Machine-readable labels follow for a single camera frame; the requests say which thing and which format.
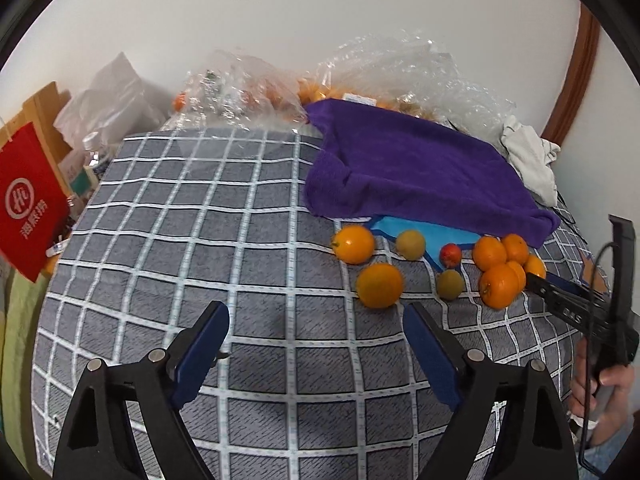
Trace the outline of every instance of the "human hand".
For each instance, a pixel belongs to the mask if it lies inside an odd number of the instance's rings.
[[[576,416],[584,416],[584,385],[586,383],[586,358],[587,340],[580,339],[575,348],[576,359],[574,363],[574,379],[571,382],[571,397],[569,398],[569,410]],[[599,446],[609,440],[625,423],[629,415],[628,397],[631,386],[634,383],[634,368],[616,365],[600,372],[600,384],[614,386],[613,393],[607,403],[607,407],[600,415],[598,425],[591,435],[591,445]],[[598,384],[591,379],[590,410],[596,408],[596,399],[593,393]]]

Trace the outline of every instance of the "white logo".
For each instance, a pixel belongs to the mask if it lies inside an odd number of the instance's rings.
[[[15,220],[25,218],[33,209],[34,192],[26,178],[16,178],[6,190],[4,206],[9,216]]]

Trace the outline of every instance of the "metal bolt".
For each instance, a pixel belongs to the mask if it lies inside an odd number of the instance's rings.
[[[156,348],[155,350],[152,350],[151,352],[149,352],[149,360],[152,363],[157,363],[159,361],[162,361],[165,355],[166,355],[166,352],[164,350],[162,350],[161,348]]]
[[[95,358],[95,359],[91,359],[86,364],[86,369],[89,370],[90,372],[95,372],[101,366],[102,366],[102,361],[98,358]]]
[[[477,348],[472,348],[466,353],[466,356],[472,361],[479,363],[484,359],[484,352],[478,350]]]
[[[537,372],[545,371],[546,366],[540,359],[532,359],[531,361],[529,361],[529,364],[531,365],[531,368],[533,368]]]

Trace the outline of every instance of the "checkered tablecloth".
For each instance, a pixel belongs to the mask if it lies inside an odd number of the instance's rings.
[[[402,305],[364,308],[353,292],[360,268],[329,248],[343,225],[366,219],[316,218],[303,206],[320,141],[243,135],[157,132],[123,143],[60,259],[38,325],[32,407],[45,470],[88,360],[131,362],[165,347],[211,300],[229,307],[231,357],[181,413],[216,478],[412,480],[433,452],[450,412],[404,339]],[[575,279],[577,251],[588,250],[563,223],[538,253],[550,272]],[[566,396],[577,334],[527,294],[507,310],[484,307],[479,271],[464,258],[465,292],[447,304],[425,261],[403,260],[383,238],[374,256],[404,274],[402,300],[423,302],[463,346],[501,363],[542,359]],[[487,466],[500,413],[497,404],[473,478]],[[135,405],[130,416],[148,474],[160,478]]]

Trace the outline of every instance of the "brown wooden trim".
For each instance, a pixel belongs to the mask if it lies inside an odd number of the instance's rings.
[[[575,37],[574,53],[566,71],[562,91],[542,132],[543,139],[562,145],[562,141],[569,133],[589,86],[599,38],[600,23],[584,4],[580,4],[580,20]]]

